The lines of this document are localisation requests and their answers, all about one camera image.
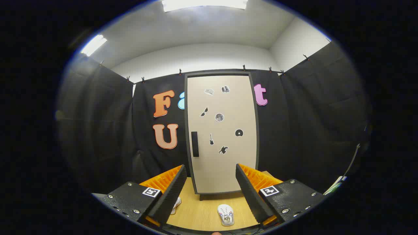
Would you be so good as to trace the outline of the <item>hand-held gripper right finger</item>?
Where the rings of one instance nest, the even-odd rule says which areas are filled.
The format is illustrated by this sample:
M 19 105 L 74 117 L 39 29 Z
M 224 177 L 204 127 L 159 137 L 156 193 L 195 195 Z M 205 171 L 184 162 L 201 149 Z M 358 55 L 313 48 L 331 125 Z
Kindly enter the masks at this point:
M 290 223 L 327 198 L 298 180 L 278 180 L 243 164 L 236 164 L 235 177 L 262 228 Z

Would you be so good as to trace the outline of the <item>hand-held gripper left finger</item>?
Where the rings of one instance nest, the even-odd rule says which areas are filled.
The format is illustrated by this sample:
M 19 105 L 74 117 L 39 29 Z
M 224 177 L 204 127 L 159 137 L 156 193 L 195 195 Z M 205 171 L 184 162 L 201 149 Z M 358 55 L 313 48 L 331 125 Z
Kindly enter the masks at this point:
M 154 174 L 140 164 L 130 168 L 118 187 L 92 196 L 132 223 L 161 228 L 167 223 L 186 180 L 184 164 L 163 172 L 156 169 Z

